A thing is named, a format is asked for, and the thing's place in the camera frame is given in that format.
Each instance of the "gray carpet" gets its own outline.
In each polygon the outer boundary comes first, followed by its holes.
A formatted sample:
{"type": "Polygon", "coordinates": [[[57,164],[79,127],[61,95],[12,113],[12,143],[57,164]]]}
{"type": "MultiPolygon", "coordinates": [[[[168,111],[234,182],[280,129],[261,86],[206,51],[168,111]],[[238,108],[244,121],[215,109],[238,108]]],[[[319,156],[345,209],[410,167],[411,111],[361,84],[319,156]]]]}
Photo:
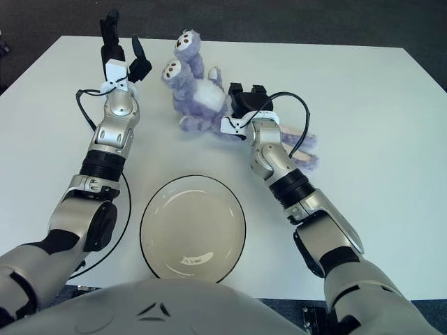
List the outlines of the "gray carpet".
{"type": "MultiPolygon", "coordinates": [[[[447,87],[444,0],[1,0],[0,29],[12,52],[0,59],[0,92],[60,35],[99,36],[98,20],[112,7],[121,13],[123,37],[173,39],[179,31],[194,28],[203,40],[403,47],[447,87]]],[[[68,299],[72,289],[66,288],[61,297],[68,299]]],[[[263,301],[298,325],[305,304],[321,305],[263,301]]],[[[446,300],[415,305],[447,332],[446,300]]]]}

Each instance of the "purple plush toy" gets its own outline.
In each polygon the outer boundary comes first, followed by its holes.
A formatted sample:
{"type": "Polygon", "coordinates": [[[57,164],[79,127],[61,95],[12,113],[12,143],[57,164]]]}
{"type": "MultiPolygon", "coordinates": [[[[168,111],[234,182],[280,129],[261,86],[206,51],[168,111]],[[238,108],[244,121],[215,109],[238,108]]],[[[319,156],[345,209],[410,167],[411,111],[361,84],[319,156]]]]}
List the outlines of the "purple plush toy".
{"type": "MultiPolygon", "coordinates": [[[[182,118],[179,126],[183,131],[206,131],[210,129],[220,138],[239,140],[238,137],[220,131],[222,117],[232,114],[230,97],[224,92],[221,71],[211,68],[204,78],[205,66],[200,55],[200,34],[194,30],[184,31],[175,43],[176,59],[163,70],[161,79],[173,91],[173,105],[182,118]]],[[[301,131],[281,128],[281,139],[287,151],[298,141],[301,131]]],[[[314,170],[318,158],[305,153],[316,144],[316,136],[307,134],[300,150],[293,155],[298,167],[314,170]]]]}

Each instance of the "white plate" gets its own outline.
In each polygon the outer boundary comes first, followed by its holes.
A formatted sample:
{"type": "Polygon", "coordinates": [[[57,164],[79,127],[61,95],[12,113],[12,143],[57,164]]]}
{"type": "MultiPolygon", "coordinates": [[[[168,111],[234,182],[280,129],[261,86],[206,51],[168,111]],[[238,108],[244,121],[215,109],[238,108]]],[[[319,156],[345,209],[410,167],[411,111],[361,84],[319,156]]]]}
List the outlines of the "white plate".
{"type": "Polygon", "coordinates": [[[209,177],[186,176],[166,184],[141,220],[141,251],[160,278],[221,281],[239,260],[244,242],[240,203],[209,177]]]}

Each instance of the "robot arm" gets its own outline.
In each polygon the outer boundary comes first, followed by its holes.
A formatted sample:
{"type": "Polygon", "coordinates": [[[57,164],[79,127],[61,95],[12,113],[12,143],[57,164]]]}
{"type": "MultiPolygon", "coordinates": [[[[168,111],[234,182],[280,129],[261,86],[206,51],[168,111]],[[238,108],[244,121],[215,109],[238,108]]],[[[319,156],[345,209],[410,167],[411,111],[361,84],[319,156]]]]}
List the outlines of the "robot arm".
{"type": "MultiPolygon", "coordinates": [[[[101,23],[103,35],[116,33],[117,22],[111,17],[107,24],[101,23]]],[[[151,67],[134,38],[139,58],[128,77],[124,52],[116,53],[122,51],[117,38],[104,41],[106,82],[101,91],[108,92],[104,118],[96,127],[80,173],[73,176],[51,216],[47,237],[0,257],[0,327],[47,306],[87,255],[110,242],[117,219],[112,201],[119,195],[118,181],[140,119],[131,80],[143,79],[151,67]],[[113,59],[116,54],[120,59],[113,59]]]]}
{"type": "Polygon", "coordinates": [[[252,170],[296,225],[293,239],[306,265],[325,280],[330,333],[439,334],[393,282],[364,259],[357,232],[288,157],[277,115],[254,113],[222,119],[221,131],[251,143],[252,170]]]}

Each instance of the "plate rim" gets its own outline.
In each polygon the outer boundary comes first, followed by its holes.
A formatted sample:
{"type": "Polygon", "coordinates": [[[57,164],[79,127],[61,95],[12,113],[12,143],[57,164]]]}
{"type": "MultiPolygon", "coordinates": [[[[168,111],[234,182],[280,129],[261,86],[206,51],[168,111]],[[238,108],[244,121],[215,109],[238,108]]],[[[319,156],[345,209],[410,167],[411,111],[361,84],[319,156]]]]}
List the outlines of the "plate rim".
{"type": "Polygon", "coordinates": [[[216,178],[213,178],[213,177],[210,177],[210,176],[206,176],[206,175],[204,175],[204,174],[187,174],[187,175],[184,175],[184,176],[181,176],[181,177],[178,177],[178,178],[174,178],[174,179],[168,181],[166,184],[162,185],[162,187],[160,187],[160,188],[154,193],[154,195],[153,195],[153,196],[149,199],[149,201],[147,202],[146,207],[145,207],[145,210],[143,211],[142,216],[141,216],[141,220],[140,220],[140,229],[139,229],[139,232],[138,232],[138,236],[139,236],[139,240],[140,240],[140,250],[141,250],[141,254],[142,254],[142,257],[143,257],[143,259],[145,260],[147,266],[149,267],[150,271],[155,275],[155,277],[157,277],[157,278],[161,278],[161,277],[155,272],[155,270],[152,269],[152,267],[151,267],[149,261],[148,261],[147,258],[146,258],[145,252],[143,251],[143,248],[142,248],[142,241],[141,241],[142,221],[143,221],[143,219],[145,218],[145,214],[146,214],[147,208],[149,207],[149,204],[151,203],[151,201],[155,198],[155,196],[156,196],[156,195],[157,195],[163,188],[165,188],[167,185],[169,185],[170,183],[172,183],[172,182],[174,182],[174,181],[176,181],[176,180],[183,179],[183,178],[187,178],[187,177],[204,177],[204,178],[208,178],[208,179],[212,179],[212,180],[214,180],[214,181],[217,181],[219,184],[222,184],[227,190],[230,191],[230,193],[233,195],[233,197],[235,197],[235,199],[236,199],[236,201],[237,201],[237,204],[239,205],[240,210],[241,210],[241,212],[242,212],[242,218],[243,218],[243,220],[244,220],[244,241],[242,241],[242,248],[241,248],[241,250],[240,250],[240,253],[239,253],[238,257],[237,257],[237,260],[236,260],[235,264],[231,267],[231,269],[229,269],[228,272],[227,272],[225,275],[223,275],[222,278],[220,278],[218,281],[212,281],[212,283],[220,283],[222,280],[224,280],[224,279],[225,279],[225,278],[226,278],[226,277],[227,277],[227,276],[234,270],[234,268],[236,267],[236,265],[237,265],[238,262],[239,262],[240,257],[242,256],[242,252],[244,251],[244,247],[245,247],[245,241],[247,240],[247,220],[245,219],[244,209],[242,208],[242,205],[240,204],[239,199],[236,197],[236,194],[234,194],[234,192],[233,192],[227,185],[225,185],[223,182],[217,180],[216,178]]]}

